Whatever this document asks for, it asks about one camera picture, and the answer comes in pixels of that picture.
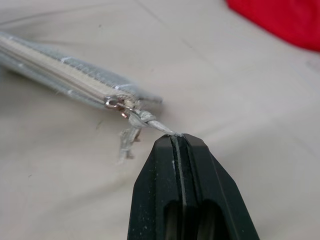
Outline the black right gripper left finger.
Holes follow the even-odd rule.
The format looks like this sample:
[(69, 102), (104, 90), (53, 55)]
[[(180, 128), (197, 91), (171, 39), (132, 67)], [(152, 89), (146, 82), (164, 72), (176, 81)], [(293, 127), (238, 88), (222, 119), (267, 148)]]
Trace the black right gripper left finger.
[(181, 238), (182, 191), (175, 153), (169, 136), (154, 142), (133, 186), (127, 239)]

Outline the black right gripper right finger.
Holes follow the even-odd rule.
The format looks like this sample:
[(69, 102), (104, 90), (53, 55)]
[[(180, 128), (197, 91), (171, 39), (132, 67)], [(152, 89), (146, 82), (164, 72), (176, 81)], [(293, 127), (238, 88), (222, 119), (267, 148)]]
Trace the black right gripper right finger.
[(240, 191), (199, 138), (174, 139), (181, 190), (182, 240), (258, 240)]

